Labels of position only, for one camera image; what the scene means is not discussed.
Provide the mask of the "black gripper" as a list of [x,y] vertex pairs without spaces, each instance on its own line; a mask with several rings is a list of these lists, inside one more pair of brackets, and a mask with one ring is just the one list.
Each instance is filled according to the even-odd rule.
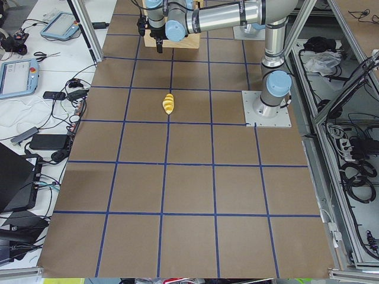
[[137,28],[141,36],[145,36],[146,30],[150,30],[150,37],[155,40],[165,39],[165,21],[154,24],[147,16],[139,16]]

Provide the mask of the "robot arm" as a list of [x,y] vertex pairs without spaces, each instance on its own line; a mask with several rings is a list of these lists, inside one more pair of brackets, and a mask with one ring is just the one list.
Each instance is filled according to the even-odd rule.
[[150,30],[158,53],[163,42],[180,42],[190,34],[222,28],[258,24],[265,27],[265,52],[261,60],[264,93],[255,102],[260,108],[279,109],[286,93],[275,94],[269,81],[272,73],[285,63],[285,29],[288,16],[297,6],[297,1],[234,1],[197,8],[192,1],[146,1],[139,7],[138,32],[145,35]]
[[257,23],[253,23],[253,24],[247,24],[243,27],[243,32],[245,34],[256,34],[258,32],[261,32],[265,29],[265,24],[257,24]]

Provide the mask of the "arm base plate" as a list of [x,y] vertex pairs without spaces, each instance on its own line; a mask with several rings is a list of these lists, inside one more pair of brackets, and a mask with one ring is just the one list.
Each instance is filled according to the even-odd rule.
[[248,24],[246,26],[235,26],[233,27],[233,34],[235,40],[264,41],[265,25]]
[[285,98],[271,107],[261,101],[261,91],[242,91],[242,102],[247,127],[291,128]]

